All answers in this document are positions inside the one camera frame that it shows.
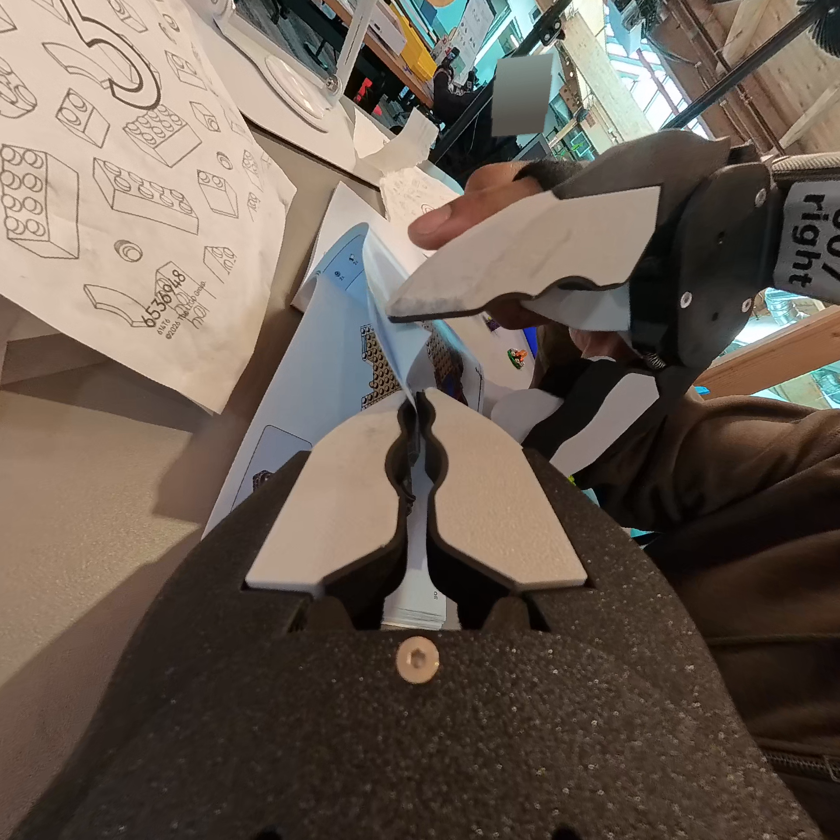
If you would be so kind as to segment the white monitor stand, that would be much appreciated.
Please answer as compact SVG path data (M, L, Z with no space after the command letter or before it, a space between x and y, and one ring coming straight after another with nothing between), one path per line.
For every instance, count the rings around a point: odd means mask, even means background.
M210 2L202 12L210 48L234 103L264 129L293 118L309 130L338 126L347 100L396 130L415 106L429 103L428 85L409 70L385 35L402 38L394 10L370 2Z

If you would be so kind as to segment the person's right hand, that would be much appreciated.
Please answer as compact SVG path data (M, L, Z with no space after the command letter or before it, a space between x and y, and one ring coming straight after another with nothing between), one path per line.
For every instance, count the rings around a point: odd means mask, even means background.
M484 165L469 177L462 196L411 222L407 235L421 249L440 249L509 205L549 190L573 173L575 165L569 161Z

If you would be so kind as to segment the person's right forearm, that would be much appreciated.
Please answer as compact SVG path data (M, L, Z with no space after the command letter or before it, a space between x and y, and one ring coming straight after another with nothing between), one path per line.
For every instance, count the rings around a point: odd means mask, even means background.
M819 533L839 524L838 409L756 396L682 398L575 480L624 527Z

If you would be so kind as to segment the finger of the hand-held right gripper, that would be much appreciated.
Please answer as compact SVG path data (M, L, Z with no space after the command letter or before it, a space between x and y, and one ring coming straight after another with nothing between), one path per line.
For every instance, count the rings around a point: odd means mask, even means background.
M566 290L551 287L523 307L571 329L627 332L631 326L629 287Z
M629 281L651 239L660 186L560 199L530 196L459 235L390 296L395 322L472 314L502 299L536 301L561 282L584 291Z

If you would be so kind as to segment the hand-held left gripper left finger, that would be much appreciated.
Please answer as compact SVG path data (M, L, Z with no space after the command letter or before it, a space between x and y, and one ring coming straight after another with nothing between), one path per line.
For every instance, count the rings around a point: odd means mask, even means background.
M354 573L399 559L406 500L403 406L373 406L306 453L301 471L248 570L253 590L321 596L354 585Z

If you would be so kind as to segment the black tripod pole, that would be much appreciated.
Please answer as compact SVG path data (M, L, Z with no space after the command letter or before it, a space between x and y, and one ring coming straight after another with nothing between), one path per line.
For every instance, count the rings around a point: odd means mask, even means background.
M808 33L811 41L822 52L838 58L839 2L801 1L797 3L797 8L798 13L787 24L727 70L710 89L667 121L661 130L682 130L688 127L804 32Z

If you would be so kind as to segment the paper bag with brick drawings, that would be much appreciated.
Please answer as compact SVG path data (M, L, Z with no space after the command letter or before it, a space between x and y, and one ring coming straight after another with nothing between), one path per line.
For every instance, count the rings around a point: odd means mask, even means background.
M297 188L184 2L1 11L2 298L221 413Z

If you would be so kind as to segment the crumpled white paper bag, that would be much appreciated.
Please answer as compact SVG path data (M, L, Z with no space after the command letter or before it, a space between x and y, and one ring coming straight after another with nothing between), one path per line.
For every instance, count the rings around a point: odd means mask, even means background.
M384 175L410 169L425 161L438 137L438 126L415 108L399 134L388 133L370 115L355 112L354 174L378 186Z

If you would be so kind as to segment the person's brown jacket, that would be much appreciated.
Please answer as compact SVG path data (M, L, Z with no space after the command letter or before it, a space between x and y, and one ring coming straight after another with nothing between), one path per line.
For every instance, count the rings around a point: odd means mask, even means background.
M642 520L752 738L838 838L838 510Z

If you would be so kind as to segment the yellow storage bin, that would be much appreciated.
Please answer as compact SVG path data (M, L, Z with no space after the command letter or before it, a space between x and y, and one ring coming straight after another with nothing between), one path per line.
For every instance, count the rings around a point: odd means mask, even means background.
M420 80L431 81L437 70L435 60L408 18L395 5L391 10L400 23L406 45L400 53L408 69Z

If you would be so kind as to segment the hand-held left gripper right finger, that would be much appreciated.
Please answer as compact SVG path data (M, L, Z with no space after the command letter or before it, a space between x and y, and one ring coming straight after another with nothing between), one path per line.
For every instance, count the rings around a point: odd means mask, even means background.
M425 442L427 565L446 596L580 587L587 573L520 444L434 388L416 394Z

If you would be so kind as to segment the toy brick instruction booklet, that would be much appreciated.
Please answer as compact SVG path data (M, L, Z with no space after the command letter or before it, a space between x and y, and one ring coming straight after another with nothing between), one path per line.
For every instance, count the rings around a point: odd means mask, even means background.
M434 388L491 420L522 447L524 424L515 407L501 401L492 416L483 403L482 368L459 336L441 319L395 323L384 313L387 294L405 279L391 250L365 225L351 228L318 263L303 318L259 405L212 513L214 527L185 561L180 584L190 579L206 597L201 618L240 621L243 638L265 632L272 616L282 627L305 626L312 605L338 603L349 629L376 631L388 625L394 593L422 595L416 563L425 563L428 590L421 614L451 601L460 629L479 631L501 596L446 596L427 565L425 442L416 394ZM397 470L406 500L405 543L399 559L378 560L373 571L354 573L355 584L321 596L253 590L245 577L298 477L306 453L334 428L373 406L403 406L406 453ZM532 460L524 454L532 467Z

